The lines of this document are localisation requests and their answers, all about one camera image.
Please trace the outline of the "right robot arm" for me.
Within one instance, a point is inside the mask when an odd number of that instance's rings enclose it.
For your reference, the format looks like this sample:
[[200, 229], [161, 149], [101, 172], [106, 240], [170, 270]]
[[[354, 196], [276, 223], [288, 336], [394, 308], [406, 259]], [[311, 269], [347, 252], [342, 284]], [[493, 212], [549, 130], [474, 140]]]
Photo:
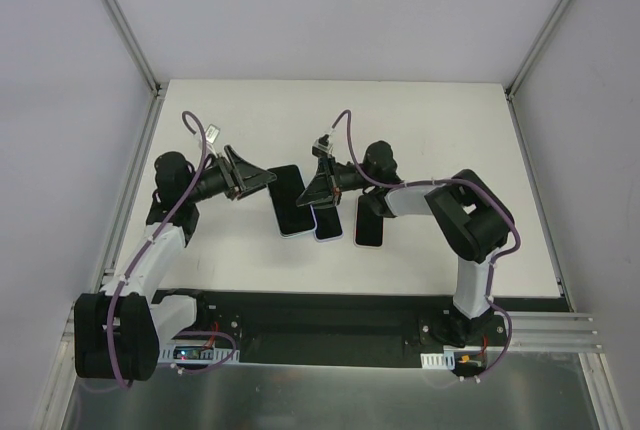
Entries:
[[477, 174], [465, 169], [443, 183], [405, 183], [397, 174], [391, 146], [382, 140], [369, 145], [360, 163], [337, 162], [327, 137], [316, 142], [312, 154], [318, 161], [316, 174], [297, 197], [297, 206], [332, 208], [343, 193], [360, 190], [362, 203], [380, 218], [435, 219], [457, 255], [458, 270], [450, 309], [428, 324], [429, 335], [457, 348], [481, 338], [494, 316], [494, 265], [514, 219]]

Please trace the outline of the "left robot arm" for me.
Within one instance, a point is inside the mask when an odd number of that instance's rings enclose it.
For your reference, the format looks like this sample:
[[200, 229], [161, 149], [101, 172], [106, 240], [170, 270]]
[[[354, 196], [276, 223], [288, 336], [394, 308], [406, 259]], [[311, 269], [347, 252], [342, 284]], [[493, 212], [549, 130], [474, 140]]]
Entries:
[[214, 330], [198, 294], [154, 299], [161, 281], [195, 234], [198, 203], [223, 195], [241, 200], [275, 181], [273, 172], [241, 158], [231, 146], [203, 153], [191, 164], [177, 151], [154, 162], [155, 185], [143, 237], [123, 269], [74, 304], [75, 370], [84, 379], [114, 379], [123, 386], [154, 373], [161, 347], [183, 332], [199, 339]]

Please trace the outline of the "light blue phone case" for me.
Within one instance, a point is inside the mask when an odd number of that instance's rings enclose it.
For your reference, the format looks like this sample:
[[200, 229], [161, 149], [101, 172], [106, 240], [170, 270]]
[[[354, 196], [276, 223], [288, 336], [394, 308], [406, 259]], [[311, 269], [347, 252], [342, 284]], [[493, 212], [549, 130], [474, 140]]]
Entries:
[[316, 222], [311, 220], [284, 220], [278, 221], [278, 230], [282, 238], [294, 238], [311, 234], [316, 229]]

